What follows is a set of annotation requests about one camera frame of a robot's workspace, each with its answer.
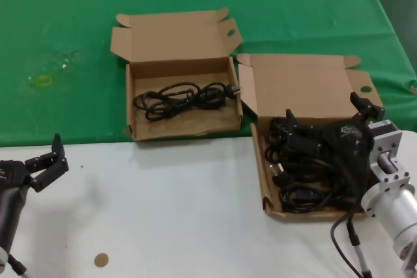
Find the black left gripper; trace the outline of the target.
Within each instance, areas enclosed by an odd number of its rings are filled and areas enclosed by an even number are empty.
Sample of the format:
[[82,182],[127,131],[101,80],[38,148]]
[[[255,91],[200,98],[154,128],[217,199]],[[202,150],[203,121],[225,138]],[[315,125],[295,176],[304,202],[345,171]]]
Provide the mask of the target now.
[[37,193],[69,171],[61,136],[56,133],[51,152],[22,161],[1,161],[1,194],[21,191],[27,194],[29,186]]

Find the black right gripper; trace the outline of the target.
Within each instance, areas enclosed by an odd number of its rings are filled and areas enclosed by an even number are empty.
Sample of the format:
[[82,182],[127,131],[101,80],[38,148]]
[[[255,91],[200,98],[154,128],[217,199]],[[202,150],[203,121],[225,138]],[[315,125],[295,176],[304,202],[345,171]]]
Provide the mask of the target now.
[[287,146],[305,154],[323,154],[323,142],[333,153],[335,169],[353,192],[366,192],[370,181],[369,146],[360,127],[369,120],[382,121],[385,110],[368,98],[351,92],[350,101],[357,113],[350,120],[326,126],[299,124],[290,109],[286,110]]

